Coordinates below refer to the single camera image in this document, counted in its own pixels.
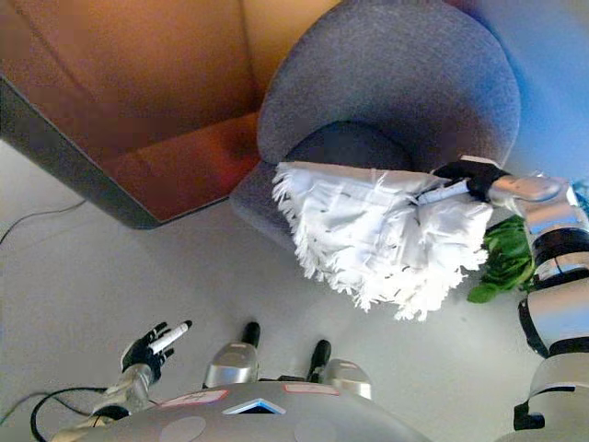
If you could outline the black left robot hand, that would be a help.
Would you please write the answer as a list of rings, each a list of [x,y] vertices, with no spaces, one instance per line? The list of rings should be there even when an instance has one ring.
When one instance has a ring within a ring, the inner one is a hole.
[[[121,357],[121,372],[135,365],[146,365],[151,370],[149,383],[157,383],[161,378],[162,366],[175,353],[172,344],[191,327],[191,320],[185,320],[174,328],[169,328],[165,321],[158,323],[128,346]]]

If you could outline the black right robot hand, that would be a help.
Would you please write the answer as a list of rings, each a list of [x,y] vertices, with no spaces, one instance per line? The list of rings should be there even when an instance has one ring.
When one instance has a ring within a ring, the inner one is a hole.
[[[420,194],[417,198],[419,205],[438,203],[463,194],[486,203],[490,200],[489,190],[492,184],[509,173],[487,158],[462,156],[457,161],[435,169],[433,175],[448,179],[448,182]]]

